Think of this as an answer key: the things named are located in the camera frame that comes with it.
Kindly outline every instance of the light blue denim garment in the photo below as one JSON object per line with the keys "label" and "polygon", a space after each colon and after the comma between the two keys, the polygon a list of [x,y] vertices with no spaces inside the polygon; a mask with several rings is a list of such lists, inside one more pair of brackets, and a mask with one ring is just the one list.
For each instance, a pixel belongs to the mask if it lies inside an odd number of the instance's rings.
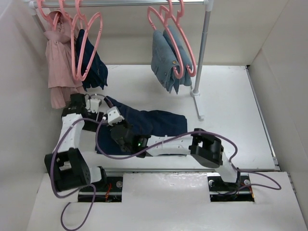
{"label": "light blue denim garment", "polygon": [[[187,55],[187,52],[185,51],[185,49],[183,48],[182,46],[182,42],[181,42],[181,39],[179,37],[179,34],[177,33],[177,29],[173,26],[168,26],[171,34],[173,35],[173,38],[175,40],[175,43],[177,44],[178,46],[178,49],[179,49],[179,52],[180,52],[180,55],[181,55],[181,58],[182,58],[182,62],[183,62],[183,66],[184,66],[184,75],[183,77],[180,79],[180,85],[184,85],[184,86],[190,86],[192,84],[192,80],[191,80],[191,77],[189,76],[188,74],[188,71],[186,69],[186,66],[189,65],[190,68],[192,69],[193,65],[192,65],[192,62],[191,62],[191,59],[190,57]],[[171,39],[169,38],[169,35],[168,33],[166,32],[166,30],[164,31],[163,33],[167,43],[169,44],[169,46],[172,48],[172,51],[174,53],[174,55],[176,56],[176,53],[175,53],[175,50],[173,48],[173,45],[172,45],[172,42],[171,42]],[[174,88],[177,87],[178,90],[179,90],[179,87],[177,86],[177,83],[174,84]]]}
{"label": "light blue denim garment", "polygon": [[173,72],[174,66],[179,67],[179,62],[177,61],[171,47],[160,31],[154,31],[151,69],[156,75],[158,81],[169,93],[171,93],[176,80]]}

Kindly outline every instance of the clothes hanger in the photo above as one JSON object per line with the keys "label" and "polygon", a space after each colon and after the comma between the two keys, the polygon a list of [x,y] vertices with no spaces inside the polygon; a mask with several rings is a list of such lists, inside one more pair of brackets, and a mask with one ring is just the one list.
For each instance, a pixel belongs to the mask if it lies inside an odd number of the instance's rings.
{"label": "clothes hanger", "polygon": [[[92,16],[92,18],[89,21],[87,21],[86,16],[81,13],[80,8],[79,8],[79,3],[82,0],[75,0],[75,8],[76,8],[77,14],[74,16],[74,18],[72,20],[70,15],[67,12],[65,12],[65,10],[64,10],[64,1],[65,0],[59,0],[59,5],[60,5],[61,13],[70,22],[70,26],[71,26],[71,50],[72,50],[73,78],[75,80],[84,81],[86,79],[86,77],[87,77],[87,74],[88,74],[90,68],[91,68],[91,65],[92,65],[92,62],[93,62],[93,59],[94,59],[94,55],[95,55],[95,53],[97,51],[97,47],[98,47],[99,42],[100,42],[100,38],[101,38],[102,30],[103,30],[103,18],[102,18],[102,14],[100,12],[97,12],[96,14],[94,14]],[[87,66],[87,68],[85,70],[85,73],[82,75],[81,74],[81,65],[82,65],[83,54],[84,54],[84,51],[85,51],[87,37],[88,37],[89,30],[90,30],[92,24],[94,23],[94,21],[97,18],[100,18],[100,29],[99,29],[99,32],[98,32],[98,36],[96,38],[96,42],[95,42],[95,45],[94,45],[94,49],[93,49],[92,55],[90,57],[90,61],[89,61],[88,66]],[[82,43],[81,43],[81,51],[80,51],[80,55],[79,55],[77,72],[76,72],[75,71],[75,69],[76,69],[76,63],[75,62],[76,62],[76,60],[75,60],[75,41],[74,41],[75,34],[74,34],[74,31],[75,31],[75,27],[76,27],[76,23],[77,23],[78,19],[80,20],[80,27],[82,28],[82,22],[84,22],[85,25],[86,25],[86,28],[85,28],[85,34],[83,36]]]}
{"label": "clothes hanger", "polygon": [[177,11],[177,17],[176,18],[175,18],[175,16],[172,13],[172,9],[171,8],[168,9],[166,6],[163,6],[163,5],[161,5],[159,7],[159,13],[160,13],[161,16],[162,16],[163,11],[165,11],[166,14],[168,12],[168,15],[170,15],[170,13],[171,13],[170,18],[173,20],[175,26],[179,30],[179,32],[180,32],[180,34],[181,34],[181,36],[182,36],[182,38],[183,38],[183,40],[185,42],[185,45],[186,45],[186,47],[188,49],[189,55],[191,57],[191,60],[192,60],[192,66],[193,66],[192,70],[191,70],[189,65],[186,66],[186,69],[188,71],[189,76],[190,77],[194,77],[196,75],[196,72],[197,72],[196,60],[194,58],[194,55],[193,55],[193,52],[192,52],[192,48],[191,48],[191,46],[190,46],[190,44],[188,42],[188,39],[187,39],[187,37],[186,37],[182,27],[180,26],[180,18],[184,16],[184,9],[185,9],[184,2],[183,2],[183,0],[180,0],[180,11]]}
{"label": "clothes hanger", "polygon": [[171,34],[171,31],[169,30],[168,28],[168,18],[172,17],[172,10],[173,10],[173,7],[172,7],[172,2],[171,0],[168,0],[168,4],[169,4],[169,9],[167,8],[166,10],[166,13],[165,13],[165,17],[163,17],[162,15],[162,12],[159,13],[155,8],[153,8],[152,6],[148,7],[148,20],[150,22],[150,25],[151,27],[156,30],[156,26],[154,25],[154,23],[152,22],[151,20],[151,16],[150,16],[150,13],[153,12],[157,17],[158,19],[160,20],[160,22],[163,24],[166,32],[168,33],[170,39],[171,39],[171,42],[172,42],[172,45],[175,49],[175,53],[176,53],[176,56],[177,56],[177,59],[178,59],[178,62],[179,62],[179,65],[180,65],[180,72],[178,72],[177,70],[177,67],[173,67],[173,71],[174,71],[174,75],[177,79],[180,79],[183,77],[183,74],[184,74],[184,67],[183,67],[183,62],[182,62],[182,57],[180,55],[180,52],[179,52],[179,49],[178,49],[178,46],[176,45],[175,43],[175,40],[173,38],[173,35]]}
{"label": "clothes hanger", "polygon": [[45,0],[37,0],[38,11],[42,15],[42,17],[50,24],[52,31],[55,31],[56,27],[57,27],[58,20],[60,18],[60,12],[57,12],[55,17],[52,19],[49,14],[46,15],[44,13],[44,11],[42,9],[42,1],[45,1]]}

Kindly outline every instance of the pink garment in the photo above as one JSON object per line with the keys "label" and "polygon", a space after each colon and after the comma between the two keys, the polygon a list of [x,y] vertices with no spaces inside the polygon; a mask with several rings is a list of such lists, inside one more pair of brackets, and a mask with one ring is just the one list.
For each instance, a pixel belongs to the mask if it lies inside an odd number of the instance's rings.
{"label": "pink garment", "polygon": [[[50,13],[53,19],[59,11]],[[46,31],[48,38],[46,58],[48,61],[48,88],[51,89],[51,106],[63,108],[70,101],[70,95],[84,93],[82,82],[74,80],[72,74],[72,51],[70,43],[70,25],[61,13],[55,31]]]}

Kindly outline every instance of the screw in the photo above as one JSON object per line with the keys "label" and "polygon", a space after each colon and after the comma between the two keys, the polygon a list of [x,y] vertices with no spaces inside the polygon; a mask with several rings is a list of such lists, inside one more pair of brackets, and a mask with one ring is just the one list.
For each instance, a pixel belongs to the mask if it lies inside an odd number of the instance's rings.
{"label": "screw", "polygon": [[250,184],[250,180],[244,180],[244,184],[245,184],[245,185]]}
{"label": "screw", "polygon": [[122,188],[122,186],[123,186],[123,182],[118,181],[118,182],[116,183],[116,186],[117,186],[118,188]]}
{"label": "screw", "polygon": [[209,181],[208,181],[208,185],[209,185],[210,187],[213,187],[213,184],[214,184],[214,181],[213,181],[213,180],[209,180]]}

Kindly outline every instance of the white table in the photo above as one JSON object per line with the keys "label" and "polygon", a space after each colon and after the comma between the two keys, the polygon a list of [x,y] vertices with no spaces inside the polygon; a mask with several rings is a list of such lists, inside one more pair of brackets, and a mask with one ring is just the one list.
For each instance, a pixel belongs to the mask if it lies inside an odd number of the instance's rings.
{"label": "white table", "polygon": [[[255,202],[210,202],[206,173],[125,174],[121,203],[95,203],[80,231],[307,231],[289,178],[267,173],[282,190],[253,187]],[[250,174],[252,183],[275,186]],[[63,231],[60,214],[77,195],[57,199],[47,174],[39,188],[27,231]],[[80,225],[89,203],[72,203],[64,223]]]}
{"label": "white table", "polygon": [[[194,128],[221,134],[239,148],[234,164],[243,169],[274,170],[274,162],[257,104],[244,66],[204,66],[200,91],[204,101],[205,120],[197,118],[190,88],[181,86],[179,94],[169,94],[149,65],[108,66],[108,87],[91,90],[103,93],[138,110],[165,110],[185,115],[188,131]],[[101,165],[107,170],[204,170],[191,156],[160,156],[145,159],[112,160],[95,154],[95,134],[82,132],[80,150],[89,166]],[[233,147],[223,141],[227,157]]]}

